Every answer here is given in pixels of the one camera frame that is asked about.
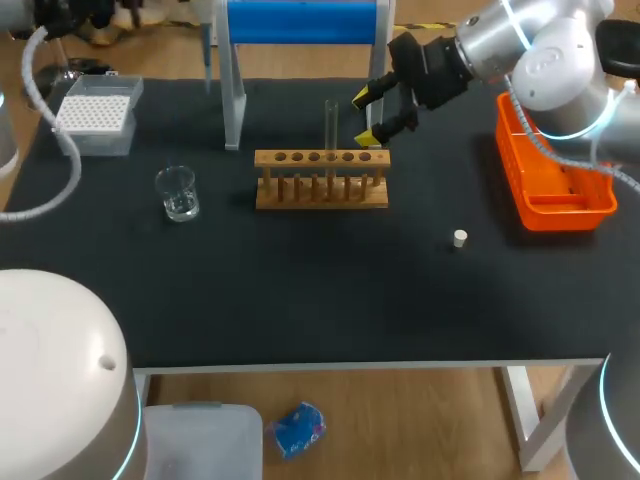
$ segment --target test tube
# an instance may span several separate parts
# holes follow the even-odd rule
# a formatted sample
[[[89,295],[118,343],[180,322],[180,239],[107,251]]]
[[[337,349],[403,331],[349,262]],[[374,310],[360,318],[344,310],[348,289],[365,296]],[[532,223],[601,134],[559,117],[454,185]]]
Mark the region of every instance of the test tube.
[[[327,160],[335,160],[338,149],[338,102],[326,100],[324,102],[324,150]],[[329,177],[335,170],[325,172]]]

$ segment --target white cable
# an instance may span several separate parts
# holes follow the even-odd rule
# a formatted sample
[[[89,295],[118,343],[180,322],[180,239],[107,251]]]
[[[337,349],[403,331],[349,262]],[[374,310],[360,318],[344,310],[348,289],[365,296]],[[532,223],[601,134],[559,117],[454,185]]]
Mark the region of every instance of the white cable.
[[[624,98],[630,93],[633,93],[635,89],[636,89],[635,80],[627,80],[626,82],[624,82],[624,89],[618,94],[616,99],[613,101],[613,107],[611,109],[611,117],[615,115],[616,110],[618,109],[618,106],[620,105],[622,100],[624,100]],[[591,160],[591,163],[594,165],[598,164],[598,144],[600,143],[600,137],[602,136],[602,132],[604,132],[605,128],[607,128],[606,124],[600,125],[597,128],[597,130],[594,132],[593,139],[591,140],[591,149],[590,149],[591,151],[589,154],[589,158]]]
[[[71,153],[71,174],[67,185],[60,193],[58,193],[58,195],[47,203],[22,212],[0,212],[0,223],[20,222],[53,210],[64,202],[69,195],[71,195],[80,182],[80,174],[82,171],[80,151],[71,136],[58,126],[56,117],[47,106],[42,95],[40,95],[36,82],[33,79],[33,57],[36,48],[38,48],[38,45],[40,45],[46,37],[47,29],[40,27],[33,33],[33,35],[31,35],[29,41],[27,41],[27,45],[22,53],[22,80],[33,105],[42,114],[42,117],[51,125],[52,131],[69,147],[69,152]]]
[[[522,105],[520,105],[520,101],[518,100],[518,97],[516,96],[516,92],[513,89],[511,79],[509,78],[508,75],[505,75],[504,78],[507,83],[507,87],[509,89],[509,97],[511,98],[511,103],[513,104],[513,108],[516,111],[518,121],[520,122],[520,125],[522,125],[522,128],[524,128],[524,131],[527,134],[527,137],[529,137],[529,140],[531,140],[531,143],[533,143],[542,154],[546,155],[551,160],[561,165],[565,165],[567,167],[582,168],[584,170],[594,170],[600,173],[611,175],[614,178],[617,178],[618,180],[626,183],[629,187],[633,188],[636,191],[636,193],[640,194],[640,183],[638,183],[638,181],[635,180],[633,177],[630,177],[629,175],[627,175],[626,173],[620,171],[615,167],[607,167],[604,165],[599,165],[597,162],[593,163],[593,162],[579,162],[577,160],[569,160],[567,158],[563,158],[555,154],[554,152],[549,150],[547,147],[545,147],[542,144],[542,142],[540,142],[540,140],[538,140],[538,138],[536,137],[535,133],[533,132],[533,129],[531,128],[531,125],[529,125],[529,121],[527,120],[527,116],[524,113],[524,109],[522,108]]]

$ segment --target white bottle cap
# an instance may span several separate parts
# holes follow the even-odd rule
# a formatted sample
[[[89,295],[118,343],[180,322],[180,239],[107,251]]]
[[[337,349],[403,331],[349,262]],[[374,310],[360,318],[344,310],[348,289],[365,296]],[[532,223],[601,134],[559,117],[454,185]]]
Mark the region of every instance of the white bottle cap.
[[[467,232],[464,230],[456,230],[453,232],[453,246],[456,248],[462,248],[468,237],[469,235],[467,235]]]

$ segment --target yellow black tape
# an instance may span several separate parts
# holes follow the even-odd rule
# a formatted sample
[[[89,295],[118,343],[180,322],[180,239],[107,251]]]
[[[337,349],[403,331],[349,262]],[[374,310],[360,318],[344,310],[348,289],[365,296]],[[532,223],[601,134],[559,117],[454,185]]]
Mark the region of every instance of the yellow black tape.
[[[435,23],[402,23],[394,25],[394,30],[447,30],[456,28],[455,23],[435,22]]]

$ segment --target blue object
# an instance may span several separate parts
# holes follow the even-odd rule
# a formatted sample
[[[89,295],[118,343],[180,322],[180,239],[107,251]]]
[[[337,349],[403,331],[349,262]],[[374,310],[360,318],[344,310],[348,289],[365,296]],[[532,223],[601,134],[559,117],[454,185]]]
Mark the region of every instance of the blue object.
[[[229,1],[231,43],[373,45],[376,2]]]
[[[270,428],[282,456],[288,460],[305,451],[324,435],[324,416],[313,405],[302,402],[289,415]]]

